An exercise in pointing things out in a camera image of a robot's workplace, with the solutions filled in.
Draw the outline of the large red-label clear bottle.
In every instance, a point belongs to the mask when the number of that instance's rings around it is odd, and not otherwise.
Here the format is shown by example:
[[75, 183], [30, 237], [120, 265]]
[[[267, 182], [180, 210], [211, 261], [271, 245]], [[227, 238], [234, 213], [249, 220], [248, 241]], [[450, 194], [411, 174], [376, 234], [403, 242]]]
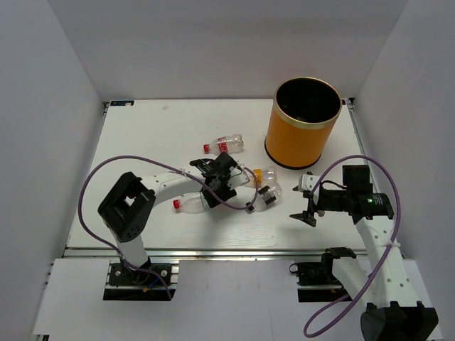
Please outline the large red-label clear bottle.
[[198, 214], [208, 209], [208, 203], [201, 193], [186, 193], [173, 200], [173, 208], [178, 212]]

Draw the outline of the black-cap black-label bottle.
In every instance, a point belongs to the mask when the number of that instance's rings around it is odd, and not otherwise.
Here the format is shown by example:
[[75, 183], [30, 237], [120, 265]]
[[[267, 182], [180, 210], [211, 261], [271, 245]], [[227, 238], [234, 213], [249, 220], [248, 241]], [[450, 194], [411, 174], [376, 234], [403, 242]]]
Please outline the black-cap black-label bottle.
[[278, 183], [266, 185], [258, 191], [254, 203], [248, 202], [247, 212], [262, 212], [276, 205], [282, 198], [282, 188]]

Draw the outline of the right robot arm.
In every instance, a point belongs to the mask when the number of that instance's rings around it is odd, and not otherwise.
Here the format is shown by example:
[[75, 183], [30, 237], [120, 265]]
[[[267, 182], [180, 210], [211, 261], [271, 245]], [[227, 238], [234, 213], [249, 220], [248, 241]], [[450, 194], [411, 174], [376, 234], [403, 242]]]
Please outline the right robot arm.
[[345, 212], [353, 220], [368, 255], [365, 273], [348, 247], [328, 248], [321, 257], [321, 274], [340, 282], [350, 296], [350, 308], [360, 311], [364, 340], [428, 340], [438, 325], [437, 312], [417, 295], [396, 240], [398, 212], [384, 193], [376, 193], [367, 165], [346, 165], [338, 190], [323, 187], [323, 179], [303, 174], [295, 190], [308, 200], [307, 208], [292, 217], [310, 226], [317, 214]]

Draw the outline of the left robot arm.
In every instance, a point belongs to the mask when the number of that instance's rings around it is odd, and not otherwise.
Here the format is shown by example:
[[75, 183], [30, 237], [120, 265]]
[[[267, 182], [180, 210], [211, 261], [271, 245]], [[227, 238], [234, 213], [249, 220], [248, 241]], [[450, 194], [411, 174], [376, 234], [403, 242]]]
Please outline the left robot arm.
[[131, 171], [122, 174], [97, 209], [127, 266], [125, 273], [134, 283], [143, 283], [150, 275], [150, 261], [141, 233], [155, 206], [181, 195], [199, 193], [208, 207], [213, 208], [235, 197], [235, 188], [249, 180], [226, 152], [214, 159], [191, 161], [189, 166], [200, 172], [196, 175], [156, 161], [151, 163], [167, 172], [150, 180]]

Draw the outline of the orange cylindrical bin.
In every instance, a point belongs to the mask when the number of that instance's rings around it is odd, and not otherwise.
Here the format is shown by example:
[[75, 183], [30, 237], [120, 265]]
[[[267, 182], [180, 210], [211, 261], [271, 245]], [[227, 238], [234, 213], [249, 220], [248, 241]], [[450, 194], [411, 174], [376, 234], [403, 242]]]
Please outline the orange cylindrical bin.
[[337, 90], [318, 78], [295, 77], [281, 83], [264, 139], [269, 158], [292, 170], [317, 163], [342, 106]]

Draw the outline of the small red-label clear bottle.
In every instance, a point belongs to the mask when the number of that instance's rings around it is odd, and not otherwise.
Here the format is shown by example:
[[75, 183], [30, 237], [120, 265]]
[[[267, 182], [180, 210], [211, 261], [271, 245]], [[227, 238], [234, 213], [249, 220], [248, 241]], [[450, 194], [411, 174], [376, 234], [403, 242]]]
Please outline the small red-label clear bottle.
[[233, 134], [230, 136], [222, 136], [215, 139], [210, 144], [203, 145], [205, 154], [219, 155], [226, 153], [241, 153], [244, 150], [244, 142], [241, 134]]

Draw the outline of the yellow-cap orange-label bottle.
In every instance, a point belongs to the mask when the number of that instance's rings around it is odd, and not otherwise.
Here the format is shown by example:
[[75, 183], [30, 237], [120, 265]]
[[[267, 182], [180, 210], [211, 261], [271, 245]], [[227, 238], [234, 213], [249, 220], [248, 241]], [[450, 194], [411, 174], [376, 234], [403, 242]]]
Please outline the yellow-cap orange-label bottle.
[[249, 182], [245, 184], [246, 187], [256, 188], [259, 189], [263, 188], [264, 186], [273, 187], [274, 184], [277, 182], [277, 169], [274, 166], [266, 167], [266, 168], [256, 168], [253, 169], [252, 172], [255, 175], [255, 178], [249, 174]]

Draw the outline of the blue table sticker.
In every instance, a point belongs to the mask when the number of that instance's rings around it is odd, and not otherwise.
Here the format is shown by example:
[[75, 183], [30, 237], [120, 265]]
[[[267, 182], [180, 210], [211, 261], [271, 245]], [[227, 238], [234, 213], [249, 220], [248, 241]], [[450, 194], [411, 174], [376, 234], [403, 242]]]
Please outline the blue table sticker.
[[109, 105], [111, 107], [130, 107], [134, 105], [134, 100], [112, 100]]

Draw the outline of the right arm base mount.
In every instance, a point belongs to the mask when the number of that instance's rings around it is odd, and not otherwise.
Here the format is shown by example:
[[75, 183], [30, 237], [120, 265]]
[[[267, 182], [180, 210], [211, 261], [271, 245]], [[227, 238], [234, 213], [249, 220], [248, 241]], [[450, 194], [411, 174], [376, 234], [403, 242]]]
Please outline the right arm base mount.
[[289, 273], [297, 279], [297, 295], [300, 303], [331, 303], [347, 296], [351, 297], [341, 282], [324, 272], [321, 262], [298, 262], [289, 266]]

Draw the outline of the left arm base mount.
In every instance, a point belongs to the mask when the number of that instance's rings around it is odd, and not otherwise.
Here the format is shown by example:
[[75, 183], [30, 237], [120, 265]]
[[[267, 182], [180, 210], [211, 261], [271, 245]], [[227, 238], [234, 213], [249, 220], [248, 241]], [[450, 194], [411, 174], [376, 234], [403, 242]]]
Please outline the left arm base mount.
[[[178, 281], [178, 264], [154, 263], [151, 269], [165, 281], [171, 296]], [[167, 291], [157, 276], [140, 273], [134, 276], [121, 262], [111, 263], [108, 268], [104, 301], [170, 301]]]

